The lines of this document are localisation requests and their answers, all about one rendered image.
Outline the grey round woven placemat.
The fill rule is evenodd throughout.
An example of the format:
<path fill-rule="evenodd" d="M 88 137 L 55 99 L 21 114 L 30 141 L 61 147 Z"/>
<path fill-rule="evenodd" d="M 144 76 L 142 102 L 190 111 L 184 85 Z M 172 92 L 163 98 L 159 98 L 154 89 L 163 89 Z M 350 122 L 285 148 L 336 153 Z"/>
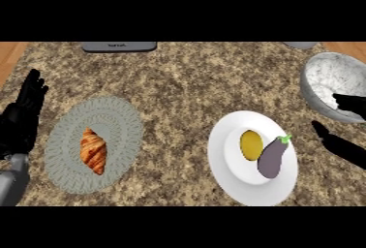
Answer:
<path fill-rule="evenodd" d="M 98 97 L 77 104 L 48 139 L 49 178 L 69 193 L 89 194 L 111 186 L 141 149 L 141 114 L 122 98 Z"/>

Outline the dark grey flat appliance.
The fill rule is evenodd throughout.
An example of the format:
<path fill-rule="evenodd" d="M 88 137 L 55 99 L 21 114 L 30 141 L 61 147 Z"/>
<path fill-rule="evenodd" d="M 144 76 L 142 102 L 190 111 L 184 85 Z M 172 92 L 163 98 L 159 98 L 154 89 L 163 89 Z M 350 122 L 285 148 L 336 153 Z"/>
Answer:
<path fill-rule="evenodd" d="M 83 42 L 82 48 L 92 53 L 145 52 L 159 47 L 157 42 Z"/>

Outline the yellow lemon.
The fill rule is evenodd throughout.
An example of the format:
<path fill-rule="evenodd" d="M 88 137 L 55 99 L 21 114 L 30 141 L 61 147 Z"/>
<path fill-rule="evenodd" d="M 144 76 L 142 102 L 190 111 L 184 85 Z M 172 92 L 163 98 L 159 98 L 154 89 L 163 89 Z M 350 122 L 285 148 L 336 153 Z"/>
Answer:
<path fill-rule="evenodd" d="M 247 130 L 241 136 L 241 151 L 250 161 L 256 161 L 263 150 L 263 140 L 260 134 Z"/>

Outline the white marble bowl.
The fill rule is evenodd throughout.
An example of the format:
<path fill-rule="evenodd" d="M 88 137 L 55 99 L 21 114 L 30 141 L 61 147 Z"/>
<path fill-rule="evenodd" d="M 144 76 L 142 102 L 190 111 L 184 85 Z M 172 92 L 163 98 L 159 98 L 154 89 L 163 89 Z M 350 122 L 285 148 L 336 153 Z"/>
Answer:
<path fill-rule="evenodd" d="M 365 123 L 362 116 L 340 110 L 334 94 L 366 97 L 366 64 L 355 57 L 321 52 L 300 71 L 300 92 L 311 107 L 345 123 Z"/>

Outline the purple eggplant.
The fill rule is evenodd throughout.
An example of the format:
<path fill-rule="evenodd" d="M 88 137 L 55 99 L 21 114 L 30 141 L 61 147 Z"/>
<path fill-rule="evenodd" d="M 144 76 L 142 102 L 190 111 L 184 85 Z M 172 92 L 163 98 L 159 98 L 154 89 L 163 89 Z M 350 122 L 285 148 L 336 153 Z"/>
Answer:
<path fill-rule="evenodd" d="M 280 174 L 283 156 L 288 149 L 291 138 L 291 135 L 278 137 L 265 147 L 262 155 L 257 159 L 257 170 L 269 179 L 274 179 Z"/>

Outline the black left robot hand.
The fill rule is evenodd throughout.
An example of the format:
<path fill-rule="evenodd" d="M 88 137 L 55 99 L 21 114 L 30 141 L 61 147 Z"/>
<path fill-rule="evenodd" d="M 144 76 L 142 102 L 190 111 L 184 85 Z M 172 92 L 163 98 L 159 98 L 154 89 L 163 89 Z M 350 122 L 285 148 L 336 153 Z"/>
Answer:
<path fill-rule="evenodd" d="M 33 69 L 23 82 L 18 99 L 0 114 L 0 160 L 14 154 L 27 154 L 35 147 L 48 90 L 40 72 Z"/>

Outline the pale grey round object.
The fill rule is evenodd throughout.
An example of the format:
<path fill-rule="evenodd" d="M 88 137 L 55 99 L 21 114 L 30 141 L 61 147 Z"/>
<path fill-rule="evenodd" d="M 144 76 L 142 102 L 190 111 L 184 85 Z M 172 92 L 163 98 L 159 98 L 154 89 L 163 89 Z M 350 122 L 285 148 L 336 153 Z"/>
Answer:
<path fill-rule="evenodd" d="M 311 49 L 316 46 L 318 42 L 284 42 L 288 47 L 299 49 Z"/>

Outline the brown croissant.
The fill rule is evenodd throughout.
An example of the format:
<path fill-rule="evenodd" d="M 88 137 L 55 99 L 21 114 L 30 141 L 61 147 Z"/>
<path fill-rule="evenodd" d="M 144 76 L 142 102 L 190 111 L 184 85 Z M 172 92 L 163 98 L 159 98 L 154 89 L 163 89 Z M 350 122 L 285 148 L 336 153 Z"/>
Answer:
<path fill-rule="evenodd" d="M 105 140 L 91 128 L 86 128 L 83 131 L 80 140 L 80 159 L 89 169 L 98 175 L 102 175 L 108 159 L 108 146 Z"/>

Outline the white round plate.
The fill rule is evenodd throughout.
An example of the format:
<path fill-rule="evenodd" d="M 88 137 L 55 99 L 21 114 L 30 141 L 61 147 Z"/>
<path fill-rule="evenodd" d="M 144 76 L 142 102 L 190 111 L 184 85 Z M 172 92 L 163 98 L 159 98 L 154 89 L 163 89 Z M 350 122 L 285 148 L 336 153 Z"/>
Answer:
<path fill-rule="evenodd" d="M 215 179 L 228 195 L 246 205 L 275 205 L 291 194 L 299 180 L 299 157 L 290 143 L 283 156 L 280 175 L 269 179 L 257 171 L 257 161 L 250 161 L 241 151 L 241 136 L 247 131 L 260 134 L 268 145 L 287 132 L 263 114 L 240 110 L 216 123 L 207 143 L 207 157 Z"/>

